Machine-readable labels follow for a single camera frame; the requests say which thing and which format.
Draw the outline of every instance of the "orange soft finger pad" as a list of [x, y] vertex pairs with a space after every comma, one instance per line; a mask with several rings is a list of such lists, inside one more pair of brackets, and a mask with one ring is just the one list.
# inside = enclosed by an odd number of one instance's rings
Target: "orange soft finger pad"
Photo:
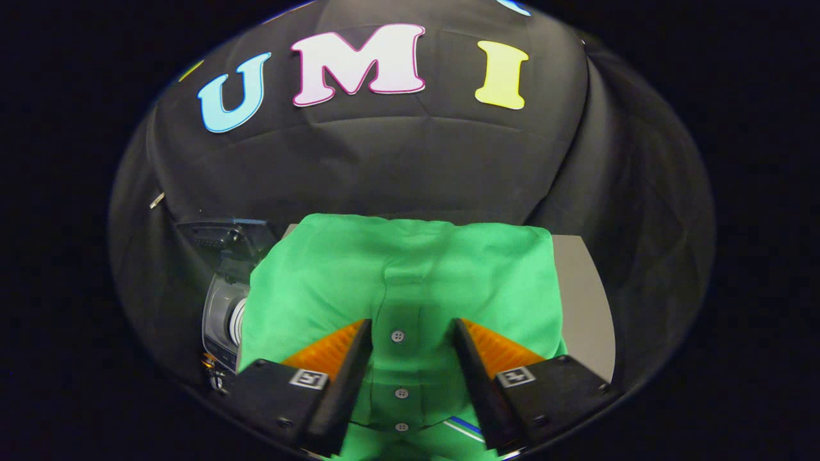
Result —
[[543, 362], [544, 358], [495, 331], [462, 318], [490, 380], [501, 372]]
[[303, 368], [314, 372], [327, 373], [330, 380], [336, 379], [336, 375], [342, 368], [342, 363], [348, 355], [353, 338], [356, 337], [358, 329], [364, 323], [364, 319], [347, 325], [345, 328], [331, 333], [308, 347], [298, 351], [282, 362], [289, 367]]

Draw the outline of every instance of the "green shirt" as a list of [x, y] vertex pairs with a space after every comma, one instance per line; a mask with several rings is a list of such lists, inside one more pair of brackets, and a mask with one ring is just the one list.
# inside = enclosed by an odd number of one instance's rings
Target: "green shirt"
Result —
[[539, 227], [313, 214], [250, 285], [240, 371], [372, 319], [345, 461], [496, 459], [470, 428], [478, 424], [449, 334], [456, 317], [545, 358], [566, 353], [552, 236]]

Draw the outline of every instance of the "letter m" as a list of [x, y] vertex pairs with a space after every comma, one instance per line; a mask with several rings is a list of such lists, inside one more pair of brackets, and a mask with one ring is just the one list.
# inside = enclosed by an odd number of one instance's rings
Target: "letter m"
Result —
[[302, 55], [302, 91], [294, 105], [312, 106], [329, 101], [335, 91], [325, 84], [325, 69], [347, 94], [362, 87], [370, 68], [376, 64], [373, 93], [416, 93], [425, 82], [416, 67], [416, 41], [424, 27], [414, 24], [381, 26], [356, 50], [335, 32], [313, 35], [294, 43], [290, 49]]

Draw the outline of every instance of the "letter u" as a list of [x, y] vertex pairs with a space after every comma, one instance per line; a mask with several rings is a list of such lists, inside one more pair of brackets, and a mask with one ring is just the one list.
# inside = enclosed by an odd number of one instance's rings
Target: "letter u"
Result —
[[222, 84], [228, 75], [220, 75], [206, 84], [197, 98], [202, 102], [203, 122], [205, 128], [213, 133], [225, 133], [250, 120], [262, 105], [265, 96], [265, 85], [262, 80], [262, 64], [271, 57], [269, 52], [252, 57], [236, 68], [242, 74], [244, 99], [232, 111], [226, 111], [222, 105]]

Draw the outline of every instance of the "shirt button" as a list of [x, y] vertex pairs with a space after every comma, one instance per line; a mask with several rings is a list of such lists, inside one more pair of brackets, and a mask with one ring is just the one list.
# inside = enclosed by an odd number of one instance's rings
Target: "shirt button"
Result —
[[394, 343], [400, 343], [404, 341], [404, 331], [396, 330], [390, 335], [390, 339], [393, 340]]

